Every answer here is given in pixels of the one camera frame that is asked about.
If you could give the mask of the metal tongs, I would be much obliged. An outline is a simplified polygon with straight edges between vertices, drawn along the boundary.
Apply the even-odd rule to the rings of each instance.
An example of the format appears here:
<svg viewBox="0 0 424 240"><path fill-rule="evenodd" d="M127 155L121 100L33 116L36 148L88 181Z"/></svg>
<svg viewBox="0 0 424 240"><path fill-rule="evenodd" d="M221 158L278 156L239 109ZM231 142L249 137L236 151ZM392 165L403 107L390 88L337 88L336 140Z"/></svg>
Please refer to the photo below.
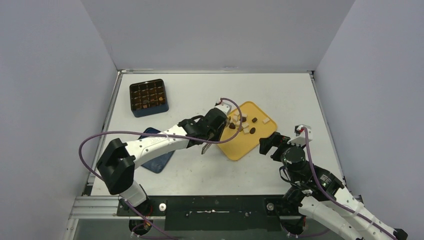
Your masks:
<svg viewBox="0 0 424 240"><path fill-rule="evenodd" d="M221 140L221 137L225 128L227 128L229 125L230 125L229 123L224 123L222 126L218 128L216 133L212 134L212 137L209 140L212 142L219 142ZM204 155L207 152L207 150L211 147L211 145L212 143L206 143L201 149L201 154Z"/></svg>

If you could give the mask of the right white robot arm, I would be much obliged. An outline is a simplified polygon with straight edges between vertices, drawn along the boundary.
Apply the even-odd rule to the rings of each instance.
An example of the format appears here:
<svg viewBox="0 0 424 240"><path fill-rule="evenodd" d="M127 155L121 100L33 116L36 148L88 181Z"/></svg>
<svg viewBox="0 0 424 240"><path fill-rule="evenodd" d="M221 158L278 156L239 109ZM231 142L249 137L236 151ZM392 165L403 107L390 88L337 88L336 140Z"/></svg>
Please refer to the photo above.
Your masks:
<svg viewBox="0 0 424 240"><path fill-rule="evenodd" d="M282 198L289 214L300 214L322 224L344 240L405 240L408 234L391 227L357 200L347 186L331 171L312 161L312 130L298 125L296 136L279 132L259 139L259 152L266 155L276 150L271 159L280 162L280 177L290 184Z"/></svg>

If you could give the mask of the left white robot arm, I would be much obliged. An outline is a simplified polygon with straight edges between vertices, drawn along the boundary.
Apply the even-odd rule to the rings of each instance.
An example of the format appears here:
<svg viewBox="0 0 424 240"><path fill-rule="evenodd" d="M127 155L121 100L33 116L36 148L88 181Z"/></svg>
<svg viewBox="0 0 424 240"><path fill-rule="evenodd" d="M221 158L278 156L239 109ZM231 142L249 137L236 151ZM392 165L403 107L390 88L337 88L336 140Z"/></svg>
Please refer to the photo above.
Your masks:
<svg viewBox="0 0 424 240"><path fill-rule="evenodd" d="M150 202L143 187L134 179L135 170L169 152L201 145L205 141L218 141L231 109L231 106L222 103L198 120L184 119L159 136L127 142L119 138L110 141L96 164L108 192L127 200L130 209L137 215L145 214Z"/></svg>

